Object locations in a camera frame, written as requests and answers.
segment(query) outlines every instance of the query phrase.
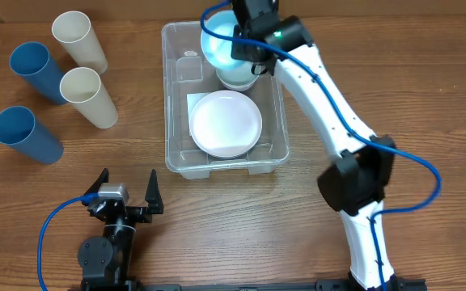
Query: white plate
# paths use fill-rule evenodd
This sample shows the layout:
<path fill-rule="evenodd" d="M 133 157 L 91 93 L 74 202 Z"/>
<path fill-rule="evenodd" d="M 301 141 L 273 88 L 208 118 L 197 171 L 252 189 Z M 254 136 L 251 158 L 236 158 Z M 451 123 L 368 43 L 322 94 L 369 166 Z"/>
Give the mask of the white plate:
<path fill-rule="evenodd" d="M 190 134 L 197 146 L 219 158 L 245 154 L 260 138 L 262 115 L 246 95 L 216 91 L 193 108 Z"/>

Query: blue cup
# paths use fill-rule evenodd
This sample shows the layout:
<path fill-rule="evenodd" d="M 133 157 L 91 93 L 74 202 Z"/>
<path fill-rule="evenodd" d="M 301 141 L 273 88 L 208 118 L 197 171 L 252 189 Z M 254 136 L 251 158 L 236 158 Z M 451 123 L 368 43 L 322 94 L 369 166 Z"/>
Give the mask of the blue cup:
<path fill-rule="evenodd" d="M 58 161 L 64 152 L 62 143 L 23 106 L 0 113 L 0 142 L 45 164 Z"/>
<path fill-rule="evenodd" d="M 10 68 L 51 102 L 61 105 L 60 85 L 64 74 L 42 43 L 21 44 L 10 55 Z"/>

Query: white bowl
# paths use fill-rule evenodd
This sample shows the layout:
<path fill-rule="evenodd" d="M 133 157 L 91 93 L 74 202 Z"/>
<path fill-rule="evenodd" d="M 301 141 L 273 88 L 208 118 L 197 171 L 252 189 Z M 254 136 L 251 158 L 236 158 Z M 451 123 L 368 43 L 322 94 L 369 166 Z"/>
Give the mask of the white bowl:
<path fill-rule="evenodd" d="M 205 22 L 206 28 L 221 36 L 233 36 L 236 24 L 239 22 L 233 11 L 217 12 Z M 204 31 L 201 32 L 201 48 L 206 60 L 221 70 L 233 70 L 246 62 L 231 57 L 231 41 L 218 39 Z"/>
<path fill-rule="evenodd" d="M 260 76 L 257 76 L 257 75 L 253 75 L 253 78 L 251 78 L 251 80 L 249 80 L 248 82 L 242 84 L 242 83 L 233 83 L 233 82 L 228 82 L 223 74 L 222 74 L 222 71 L 221 70 L 217 70 L 217 77 L 218 79 L 220 80 L 220 82 L 229 90 L 233 90 L 233 91 L 238 91 L 238 92 L 242 92 L 242 91 L 246 91 L 247 89 L 251 88 L 256 80 L 258 79 L 258 77 Z"/>
<path fill-rule="evenodd" d="M 202 98 L 190 116 L 190 133 L 197 146 L 218 158 L 248 152 L 262 132 L 262 115 L 246 95 L 216 91 Z"/>

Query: white cup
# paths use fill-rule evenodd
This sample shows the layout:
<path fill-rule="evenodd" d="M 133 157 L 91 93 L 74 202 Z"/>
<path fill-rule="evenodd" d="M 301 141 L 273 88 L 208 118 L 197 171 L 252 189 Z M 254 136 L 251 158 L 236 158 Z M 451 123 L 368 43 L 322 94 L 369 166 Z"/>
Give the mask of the white cup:
<path fill-rule="evenodd" d="M 117 108 L 93 69 L 67 72 L 61 80 L 61 95 L 99 129 L 108 129 L 118 121 Z"/>
<path fill-rule="evenodd" d="M 87 15 L 80 11 L 62 13 L 53 21 L 52 33 L 79 66 L 105 73 L 108 63 Z"/>
<path fill-rule="evenodd" d="M 259 77 L 251 73 L 252 65 L 250 61 L 246 61 L 243 65 L 233 70 L 217 69 L 217 77 L 229 90 L 246 91 L 251 88 Z"/>

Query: wooden table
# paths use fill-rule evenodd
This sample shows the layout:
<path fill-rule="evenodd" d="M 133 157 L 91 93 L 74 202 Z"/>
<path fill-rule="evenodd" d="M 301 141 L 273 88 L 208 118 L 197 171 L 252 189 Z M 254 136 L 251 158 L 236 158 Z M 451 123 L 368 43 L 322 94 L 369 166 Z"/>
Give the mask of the wooden table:
<path fill-rule="evenodd" d="M 165 214 L 138 227 L 131 274 L 144 283 L 206 285 L 343 278 L 350 254 L 341 219 L 316 177 L 327 167 L 321 142 L 286 94 L 292 157 L 270 175 L 214 172 L 186 180 L 164 163 L 163 22 L 96 23 L 109 71 L 103 82 L 120 112 L 101 130 L 69 105 L 54 106 L 9 69 L 13 48 L 45 43 L 63 70 L 75 66 L 50 23 L 0 24 L 0 111 L 30 107 L 64 143 L 62 159 L 41 166 L 0 145 L 0 290 L 38 290 L 36 244 L 47 215 L 83 194 L 104 167 L 144 205 L 150 169 Z M 379 134 L 430 160 L 443 195 L 427 210 L 385 217 L 399 276 L 426 278 L 430 290 L 466 290 L 466 16 L 307 19 L 328 70 L 355 111 Z M 433 177 L 398 158 L 387 207 L 412 205 Z M 81 280 L 78 245 L 103 224 L 80 205 L 63 210 L 44 242 L 50 290 Z"/>

